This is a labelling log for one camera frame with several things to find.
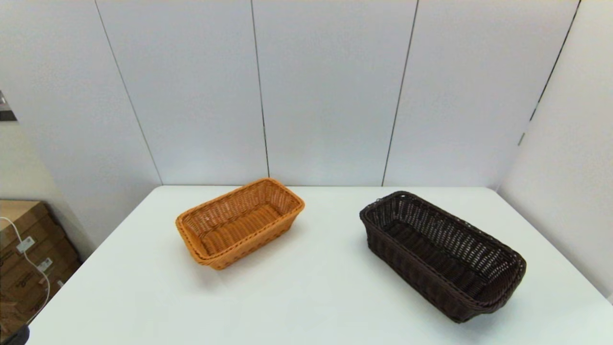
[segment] cardboard box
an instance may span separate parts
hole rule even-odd
[[[75,260],[63,272],[58,274],[53,271],[49,274],[48,277],[51,286],[49,300],[55,296],[64,283],[70,279],[80,266],[80,261]],[[0,330],[2,331],[0,338],[4,339],[17,331],[27,320],[36,314],[40,308],[44,307],[46,299],[47,282],[44,278],[41,278],[39,283],[20,301],[14,301],[0,293]]]
[[[51,270],[64,271],[69,264],[78,259],[77,252],[70,242],[63,238],[47,252],[41,251],[41,246],[28,253],[30,260],[37,266],[43,266],[45,274]],[[0,290],[3,295],[14,300],[22,299],[42,278],[40,272],[27,261],[23,260],[13,267],[0,280]]]
[[[47,208],[40,201],[0,200],[0,216],[10,219],[20,235],[46,214]],[[16,239],[15,230],[10,223],[0,219],[0,250]]]
[[[62,272],[53,271],[49,277],[49,283],[51,283],[51,292],[49,293],[49,300],[60,290],[60,288],[70,279],[70,277],[78,270],[81,263],[78,260],[73,261],[68,268]],[[34,286],[22,300],[18,301],[15,305],[15,309],[26,315],[28,318],[32,317],[45,303],[47,298],[47,282],[44,278],[38,281],[38,284]]]
[[[0,250],[0,276],[5,275],[20,261],[25,260],[20,249],[26,249],[25,252],[30,256],[29,254],[39,246],[47,245],[43,250],[46,252],[51,249],[50,241],[57,243],[62,237],[64,237],[64,230],[57,226],[49,215],[42,217],[21,236],[24,244],[20,245],[19,240],[15,238],[13,242]]]

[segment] white sticker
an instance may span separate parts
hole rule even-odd
[[[36,243],[36,241],[32,238],[32,236],[28,236],[24,240],[22,240],[21,243],[17,244],[17,247],[15,248],[17,249],[17,251],[19,251],[20,254],[23,254],[23,252],[33,246],[34,243]]]
[[[49,268],[49,266],[51,266],[52,263],[53,261],[51,260],[51,258],[46,258],[45,261],[41,262],[37,268],[39,269],[39,271],[44,272],[47,270],[47,268]]]

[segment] table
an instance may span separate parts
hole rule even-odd
[[[38,344],[613,344],[613,306],[486,188],[291,187],[280,238],[223,271],[189,256],[178,214],[234,187],[155,189],[31,324]],[[367,247],[359,211],[415,193],[518,251],[509,303],[455,324]]]

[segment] woven pattern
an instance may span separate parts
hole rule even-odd
[[[288,231],[304,206],[266,178],[184,212],[176,224],[196,262],[223,269]]]
[[[500,309],[526,271],[517,252],[408,192],[360,212],[369,248],[455,322]]]

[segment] white cable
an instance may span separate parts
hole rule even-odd
[[[19,235],[19,231],[17,231],[17,227],[15,226],[15,224],[7,217],[0,217],[0,219],[4,219],[8,221],[13,226],[13,229],[15,229],[15,234],[17,235],[17,239],[19,239],[19,243],[20,244],[23,243],[23,241],[21,240],[21,236]],[[30,319],[26,322],[26,324],[29,325],[30,322],[32,322],[32,320],[36,317],[36,315],[40,313],[42,308],[44,308],[47,305],[47,302],[49,302],[49,294],[51,293],[51,282],[49,282],[49,278],[47,277],[45,272],[41,271],[38,268],[38,266],[36,266],[32,261],[30,261],[30,259],[28,258],[28,255],[26,254],[26,250],[23,251],[23,257],[26,258],[26,260],[30,263],[30,265],[32,265],[36,269],[36,271],[42,274],[42,276],[45,277],[45,280],[47,281],[47,297],[45,298],[45,303],[43,303],[43,305],[38,309],[36,314],[32,315],[32,317],[30,317]]]

